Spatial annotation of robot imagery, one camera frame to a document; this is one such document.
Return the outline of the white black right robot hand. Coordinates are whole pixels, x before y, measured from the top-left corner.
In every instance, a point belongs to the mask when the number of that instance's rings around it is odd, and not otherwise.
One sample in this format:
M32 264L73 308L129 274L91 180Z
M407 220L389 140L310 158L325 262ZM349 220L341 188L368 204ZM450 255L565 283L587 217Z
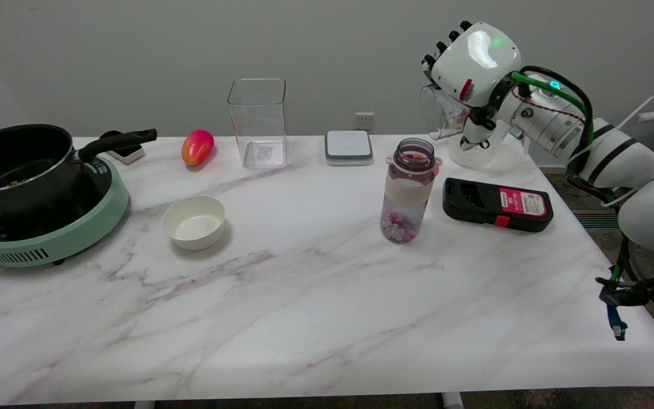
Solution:
M462 21L448 42L421 58L429 85L467 108L461 150L490 147L501 104L516 85L512 73L521 66L517 45L503 31L485 22Z

